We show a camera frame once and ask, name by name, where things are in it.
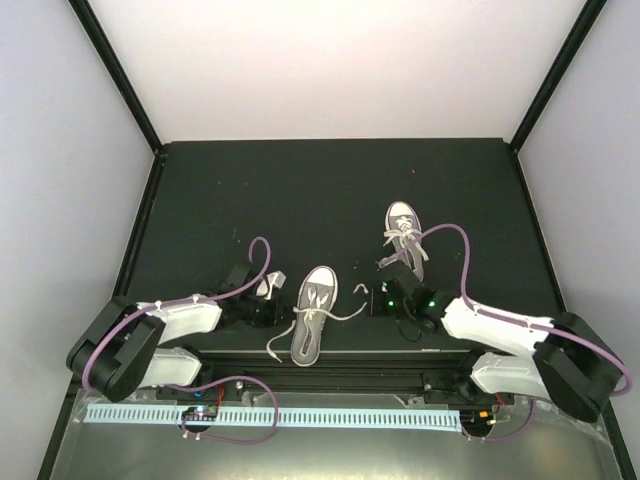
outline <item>black frame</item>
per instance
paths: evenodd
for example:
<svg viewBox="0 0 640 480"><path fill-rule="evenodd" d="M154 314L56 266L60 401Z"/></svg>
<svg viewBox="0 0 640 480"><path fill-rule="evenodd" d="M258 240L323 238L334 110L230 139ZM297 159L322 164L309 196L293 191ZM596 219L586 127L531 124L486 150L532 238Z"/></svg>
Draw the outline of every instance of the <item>black frame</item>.
<svg viewBox="0 0 640 480"><path fill-rule="evenodd" d="M542 115L547 103L553 95L553 92L555 91L565 72L569 68L571 61L580 49L582 42L584 41L591 27L598 18L598 15L606 4L606 1L607 0L586 0L578 18L576 19L573 27L571 28L571 31L564 41L556 59L551 65L551 68L549 69L544 81L542 82L542 85L538 89L538 92L536 93L531 105L529 106L513 139L509 143L513 162L519 172L520 183L522 185L523 191L527 194L527 203L529 205L531 217L535 223L538 241L542 246L545 255L545 262L549 271L549 276L554 284L556 298L558 304L561 305L563 309L565 308L565 303L562 298L559 284L551 264L549 253L546 248L536 212L531 201L531 196L529 194L529 189L522 172L518 153L522 149L530 133L533 131L536 122ZM147 220L151 212L151 207L154 202L156 191L162 177L166 155L164 155L163 153L163 143L158 137L151 123L151 120L146 114L144 107L138 99L133 86L127 78L126 72L122 67L120 61L118 60L115 51L111 47L111 44L104 30L102 29L97 17L93 12L93 9L91 8L91 5L89 4L89 1L69 0L69 3L73 7L73 10L78 16L78 19L87 32L89 39L100 55L102 62L111 75L111 78L116 84L125 103L131 111L131 114L136 120L138 127L144 134L149 147L155 155L153 166L147 180L144 195L140 203L133 230L131 232L131 237L125 251L122 266L120 268L120 272L118 274L116 285L114 288L114 295L123 295L126 294L131 282L131 275L136 263L138 250L145 232ZM78 389L79 382L74 378L71 381L71 384L69 385L68 391L65 395L60 415L58 416L49 446L43 459L40 473L38 475L39 479L49 478L53 471L55 459L62 442L65 428L71 414L71 408ZM624 443L624 439L622 437L622 433L620 432L620 428L618 426L618 422L611 403L609 403L605 408L603 412L603 419L607 427L611 443L614 448L616 460L618 461L618 465L620 467L623 478L626 480L636 479L637 477L631 463L631 458Z"/></svg>

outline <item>white shoelace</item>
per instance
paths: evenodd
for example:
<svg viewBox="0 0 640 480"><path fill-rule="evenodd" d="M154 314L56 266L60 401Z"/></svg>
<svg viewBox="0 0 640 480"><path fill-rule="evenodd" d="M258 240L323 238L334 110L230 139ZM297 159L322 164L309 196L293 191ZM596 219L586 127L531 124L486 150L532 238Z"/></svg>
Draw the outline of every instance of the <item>white shoelace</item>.
<svg viewBox="0 0 640 480"><path fill-rule="evenodd" d="M365 293L368 293L367 291L367 287L364 286L364 284L359 284L356 286L356 288L354 289L353 293L357 292L360 288L364 289ZM313 298L310 298L311 302L313 302L314 300L316 300L315 295L313 296ZM324 301L320 301L320 299L316 300L316 304L317 305L322 305L324 303ZM367 302L364 302L362 304L362 306L355 312L352 313L351 315L348 315L346 317L338 317L337 315L334 315L333 313L331 313L328 310L325 310L323 308L303 308L303 309L299 309L298 307L293 307L293 313L298 314L298 313L304 313L304 317L303 317L303 321L305 323L305 326L307 326L308 328L308 324L307 321L311 320L313 318L313 315L317 312L321 312L324 313L327 317L333 319L333 320L337 320L339 322L344 322L346 320L350 320L353 317L355 317L356 315L360 315L362 313L362 311L365 309L365 307L367 306ZM282 332L279 335L276 335L275 337L273 337L271 340L269 340L267 342L267 353L269 354L269 356L271 358L273 358L274 360L277 360L278 362L282 363L282 360L280 360L280 358L278 358L278 355L276 355L276 353L271 350L271 343L273 343L275 340L282 338L284 336L289 335L293 329L296 328L296 320L293 320L291 322L291 326L289 328L287 328L284 332Z"/></svg>
<svg viewBox="0 0 640 480"><path fill-rule="evenodd" d="M413 222L407 217L402 216L397 219L396 225L398 226L398 228L390 229L384 232L384 236L387 238L387 241L384 242L385 245L389 245L394 238L397 238L400 240L400 246L402 248L405 248L417 238L416 235L422 234L420 230L416 230L415 228L413 228ZM422 255L422 258L425 261L429 260L427 252L424 251L422 245L420 245L420 242L414 243L413 246L418 249L420 255Z"/></svg>

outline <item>black tabletop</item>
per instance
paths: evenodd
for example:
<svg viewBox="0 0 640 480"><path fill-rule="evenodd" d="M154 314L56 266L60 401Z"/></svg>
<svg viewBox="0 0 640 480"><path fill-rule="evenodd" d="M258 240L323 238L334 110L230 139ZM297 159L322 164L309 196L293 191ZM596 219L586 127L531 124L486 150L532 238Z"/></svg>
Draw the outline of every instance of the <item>black tabletop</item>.
<svg viewBox="0 0 640 480"><path fill-rule="evenodd" d="M295 303L311 269L327 265L339 282L333 312L347 315L366 299L352 294L354 286L373 279L376 261L391 253L382 246L384 216L402 200L423 229L457 223L467 231L475 300L532 315L558 312L525 191L501 139L179 142L167 154L129 288L136 301L203 291L245 259L251 239L261 235L273 249L272 269L287 275L288 302ZM464 255L459 235L438 232L423 246L427 283L457 287ZM256 253L259 268L260 246ZM263 351L280 330L238 323L186 343ZM287 350L290 341L280 339L273 348ZM364 315L328 321L322 339L323 351L341 352L468 346L441 335L410 343L393 320Z"/></svg>

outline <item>gray sneaker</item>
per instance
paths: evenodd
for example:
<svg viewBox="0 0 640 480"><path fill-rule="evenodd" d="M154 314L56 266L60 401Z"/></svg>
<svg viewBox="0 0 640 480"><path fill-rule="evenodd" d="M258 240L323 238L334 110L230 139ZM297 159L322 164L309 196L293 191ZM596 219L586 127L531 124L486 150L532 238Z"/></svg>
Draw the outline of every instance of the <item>gray sneaker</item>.
<svg viewBox="0 0 640 480"><path fill-rule="evenodd" d="M296 365L308 367L318 360L322 329L337 296L338 278L329 267L314 268L302 282L291 342L291 360Z"/></svg>
<svg viewBox="0 0 640 480"><path fill-rule="evenodd" d="M413 208L404 202L392 203L384 220L387 228L387 231L384 232L384 236L387 238L385 245L392 243L396 252L405 248L422 233L418 215L413 211ZM413 270L420 281L424 279L422 261L429 260L429 257L422 249L422 240L414 243L400 255L399 259Z"/></svg>

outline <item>gray wall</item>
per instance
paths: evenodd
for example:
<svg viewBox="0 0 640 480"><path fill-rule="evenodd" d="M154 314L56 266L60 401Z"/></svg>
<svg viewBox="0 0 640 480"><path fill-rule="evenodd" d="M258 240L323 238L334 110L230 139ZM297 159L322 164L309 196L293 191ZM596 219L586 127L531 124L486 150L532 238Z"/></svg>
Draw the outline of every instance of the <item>gray wall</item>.
<svg viewBox="0 0 640 480"><path fill-rule="evenodd" d="M584 0L91 4L173 141L510 137Z"/></svg>
<svg viewBox="0 0 640 480"><path fill-rule="evenodd" d="M35 478L152 155L63 0L0 15L0 478Z"/></svg>
<svg viewBox="0 0 640 480"><path fill-rule="evenodd" d="M608 2L522 151L568 307L640 375L640 2ZM640 391L614 401L640 470Z"/></svg>

